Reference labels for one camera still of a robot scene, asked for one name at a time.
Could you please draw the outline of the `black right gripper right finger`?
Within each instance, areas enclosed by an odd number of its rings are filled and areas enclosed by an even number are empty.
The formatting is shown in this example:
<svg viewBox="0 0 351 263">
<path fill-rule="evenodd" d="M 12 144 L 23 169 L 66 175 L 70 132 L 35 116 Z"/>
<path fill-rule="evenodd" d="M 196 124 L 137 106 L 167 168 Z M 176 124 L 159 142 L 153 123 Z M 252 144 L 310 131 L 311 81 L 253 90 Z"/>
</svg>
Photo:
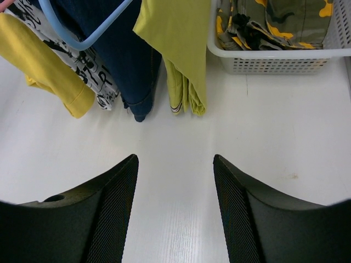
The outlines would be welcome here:
<svg viewBox="0 0 351 263">
<path fill-rule="evenodd" d="M 230 262 L 350 262 L 350 200 L 319 205 L 213 159 Z"/>
</svg>

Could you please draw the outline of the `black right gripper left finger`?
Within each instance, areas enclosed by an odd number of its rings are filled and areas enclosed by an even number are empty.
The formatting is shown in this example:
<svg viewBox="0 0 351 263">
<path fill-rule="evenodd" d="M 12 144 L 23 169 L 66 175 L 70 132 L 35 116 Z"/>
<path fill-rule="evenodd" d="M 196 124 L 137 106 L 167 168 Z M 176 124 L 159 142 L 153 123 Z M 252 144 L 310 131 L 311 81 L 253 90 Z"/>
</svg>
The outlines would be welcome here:
<svg viewBox="0 0 351 263">
<path fill-rule="evenodd" d="M 42 202 L 1 203 L 1 262 L 121 262 L 139 159 Z"/>
</svg>

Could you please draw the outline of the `camouflage trousers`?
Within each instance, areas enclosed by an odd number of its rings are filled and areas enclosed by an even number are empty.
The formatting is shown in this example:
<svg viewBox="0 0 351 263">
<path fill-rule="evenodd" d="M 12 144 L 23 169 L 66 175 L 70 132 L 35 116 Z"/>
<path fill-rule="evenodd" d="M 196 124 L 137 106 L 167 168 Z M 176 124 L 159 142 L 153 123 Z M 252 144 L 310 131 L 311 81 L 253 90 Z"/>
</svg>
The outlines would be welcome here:
<svg viewBox="0 0 351 263">
<path fill-rule="evenodd" d="M 224 50 L 323 48 L 333 1 L 221 1 L 217 40 Z"/>
</svg>

